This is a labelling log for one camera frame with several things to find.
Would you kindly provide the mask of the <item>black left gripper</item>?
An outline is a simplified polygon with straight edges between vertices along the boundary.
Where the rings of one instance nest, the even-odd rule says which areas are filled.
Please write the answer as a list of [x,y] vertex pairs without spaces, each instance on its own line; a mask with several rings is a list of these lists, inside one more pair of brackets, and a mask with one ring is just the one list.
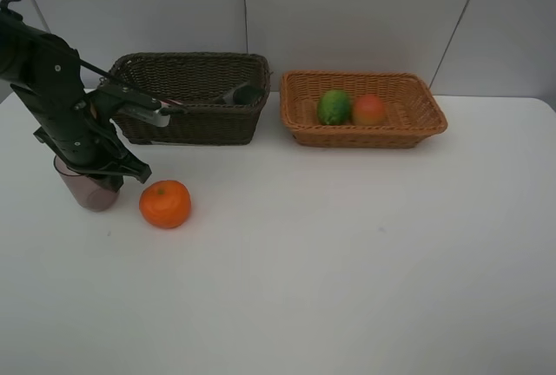
[[117,193],[124,183],[123,176],[141,183],[151,176],[150,166],[127,149],[111,123],[112,117],[127,107],[154,112],[162,105],[153,96],[130,86],[102,86],[73,104],[45,109],[36,118],[40,128],[34,136],[70,170]]

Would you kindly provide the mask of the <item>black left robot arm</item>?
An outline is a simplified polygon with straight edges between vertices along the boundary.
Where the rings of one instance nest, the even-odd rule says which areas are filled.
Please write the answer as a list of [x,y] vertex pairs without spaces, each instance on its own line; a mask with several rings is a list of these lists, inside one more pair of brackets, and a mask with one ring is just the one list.
[[119,139],[111,119],[120,109],[157,110],[151,95],[115,78],[90,92],[81,61],[64,40],[31,28],[1,2],[1,78],[38,121],[35,137],[73,172],[117,191],[126,176],[145,182],[148,164]]

